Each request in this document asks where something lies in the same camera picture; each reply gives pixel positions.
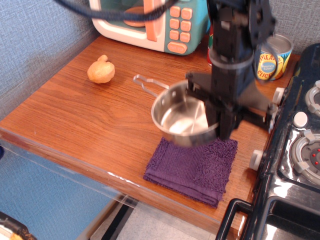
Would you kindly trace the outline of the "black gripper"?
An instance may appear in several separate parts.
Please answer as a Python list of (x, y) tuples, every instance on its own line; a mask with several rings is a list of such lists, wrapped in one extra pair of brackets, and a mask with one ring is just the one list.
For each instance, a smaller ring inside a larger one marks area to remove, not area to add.
[(254, 56), (240, 61), (213, 56), (211, 62), (211, 73), (185, 75), (187, 93), (204, 102), (208, 126), (219, 126), (221, 140), (228, 140), (242, 120), (271, 131), (275, 104), (256, 87)]

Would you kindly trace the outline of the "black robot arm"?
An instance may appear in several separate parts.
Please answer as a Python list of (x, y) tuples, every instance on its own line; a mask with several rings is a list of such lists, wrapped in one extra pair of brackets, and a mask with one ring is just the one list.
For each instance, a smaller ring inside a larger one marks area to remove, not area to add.
[(256, 87), (261, 46), (275, 30), (267, 0), (209, 0), (211, 73), (188, 72), (186, 92), (204, 103), (207, 128), (199, 144), (227, 140), (241, 121), (271, 130), (278, 107)]

